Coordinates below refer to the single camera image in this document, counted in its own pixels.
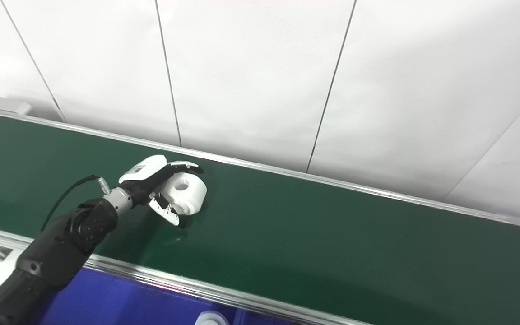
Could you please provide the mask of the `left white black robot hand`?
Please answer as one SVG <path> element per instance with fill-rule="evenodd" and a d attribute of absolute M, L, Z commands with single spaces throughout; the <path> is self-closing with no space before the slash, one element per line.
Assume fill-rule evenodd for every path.
<path fill-rule="evenodd" d="M 147 205 L 172 225 L 184 228 L 186 216 L 200 212 L 207 186 L 198 175 L 204 173 L 191 161 L 168 161 L 164 155 L 145 158 L 118 180 L 134 206 Z"/>

